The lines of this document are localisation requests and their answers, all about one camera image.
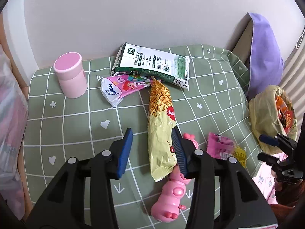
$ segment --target yellow trash bag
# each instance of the yellow trash bag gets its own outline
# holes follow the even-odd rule
[[[275,97],[280,96],[283,98],[289,110],[293,111],[292,126],[288,134],[285,132],[282,123],[278,116],[278,110],[276,108]],[[249,102],[250,119],[252,124],[252,130],[256,136],[261,149],[267,154],[281,153],[278,147],[273,147],[259,141],[259,136],[265,134],[271,137],[281,133],[296,140],[297,137],[297,125],[295,118],[295,111],[292,107],[292,102],[286,92],[274,85],[269,85],[263,92],[257,94]]]

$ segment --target purple fabric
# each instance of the purple fabric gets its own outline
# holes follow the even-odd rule
[[[250,84],[248,100],[263,92],[268,85],[278,85],[284,69],[279,46],[267,19],[249,13],[253,21],[250,54]]]

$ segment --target green and white milk package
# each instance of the green and white milk package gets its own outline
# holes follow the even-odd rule
[[[189,56],[181,56],[124,43],[116,56],[111,74],[156,76],[189,90]]]

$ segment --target pink candy wrapper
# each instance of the pink candy wrapper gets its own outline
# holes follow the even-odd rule
[[[234,141],[229,138],[210,132],[206,152],[217,159],[227,160],[229,157],[235,157],[243,167],[246,166],[246,152],[235,146]]]
[[[101,81],[101,92],[112,107],[116,107],[123,100],[123,97],[149,87],[151,83],[152,79],[150,77],[138,75],[124,74],[104,77]]]

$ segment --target snack package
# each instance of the snack package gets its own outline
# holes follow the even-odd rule
[[[177,164],[171,140],[171,131],[175,126],[169,90],[154,79],[149,100],[148,155],[150,173],[156,182],[166,177]]]
[[[275,97],[276,108],[279,113],[279,119],[284,127],[286,133],[290,132],[290,128],[293,125],[293,111],[288,110],[286,103],[280,96]]]
[[[111,74],[122,73],[160,77],[163,81],[189,90],[189,56],[181,56],[128,44],[121,46]]]
[[[152,79],[150,77],[143,76],[104,77],[101,81],[101,92],[112,107],[116,107],[123,100],[123,97],[148,87],[151,83]]]
[[[246,167],[246,152],[234,145],[234,141],[213,133],[209,133],[208,147],[206,152],[214,158],[227,160],[229,157],[235,157],[240,164]]]

